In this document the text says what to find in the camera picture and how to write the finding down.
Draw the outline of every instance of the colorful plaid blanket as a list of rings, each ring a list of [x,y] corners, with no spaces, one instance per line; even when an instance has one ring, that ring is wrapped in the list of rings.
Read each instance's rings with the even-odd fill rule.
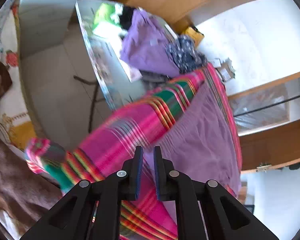
[[[46,139],[34,138],[26,149],[28,166],[48,172],[66,193],[81,179],[99,181],[119,170],[135,147],[148,147],[182,116],[204,81],[209,82],[229,124],[239,159],[240,146],[224,87],[211,65],[173,79],[163,89],[117,110],[73,152]],[[177,226],[156,198],[151,171],[144,161],[141,191],[135,202],[122,202],[121,234],[134,231],[147,239],[177,239]]]

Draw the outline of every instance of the metal screw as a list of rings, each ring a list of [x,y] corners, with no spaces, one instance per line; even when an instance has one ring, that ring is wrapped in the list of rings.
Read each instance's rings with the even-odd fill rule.
[[[89,181],[87,181],[87,180],[82,180],[79,183],[80,187],[87,187],[88,185],[89,185]]]
[[[218,182],[216,182],[214,179],[211,179],[208,181],[208,185],[210,187],[216,187],[216,186],[218,186]]]
[[[169,175],[170,175],[171,177],[178,177],[178,176],[179,176],[179,171],[170,171],[170,172],[169,172]]]
[[[126,176],[126,175],[127,175],[126,171],[118,171],[118,172],[117,172],[117,176],[118,176],[118,177],[124,177],[124,176]]]

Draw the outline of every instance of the white cabinet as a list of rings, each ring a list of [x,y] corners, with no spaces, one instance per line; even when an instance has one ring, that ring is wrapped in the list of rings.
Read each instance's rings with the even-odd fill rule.
[[[63,41],[76,0],[20,0],[21,56]]]

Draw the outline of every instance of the triangular cutout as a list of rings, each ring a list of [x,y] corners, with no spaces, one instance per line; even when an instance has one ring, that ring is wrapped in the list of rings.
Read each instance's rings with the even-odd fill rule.
[[[60,229],[65,228],[71,218],[71,213],[76,201],[77,197],[72,197],[55,215],[50,218],[49,224]]]
[[[250,223],[249,218],[238,210],[226,197],[220,197],[220,201],[232,230],[237,230]]]

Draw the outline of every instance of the purple garment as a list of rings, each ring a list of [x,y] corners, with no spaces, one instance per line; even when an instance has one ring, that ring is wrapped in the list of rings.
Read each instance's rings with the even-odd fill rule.
[[[156,143],[162,157],[173,162],[174,168],[191,179],[206,182],[215,179],[237,195],[240,172],[230,129],[220,108],[205,82],[193,98],[184,115]],[[144,152],[144,158],[153,170],[153,148]],[[174,202],[164,202],[175,219]]]
[[[168,43],[154,16],[149,16],[146,11],[134,10],[132,25],[122,42],[120,59],[139,70],[176,77],[179,69],[166,53]]]

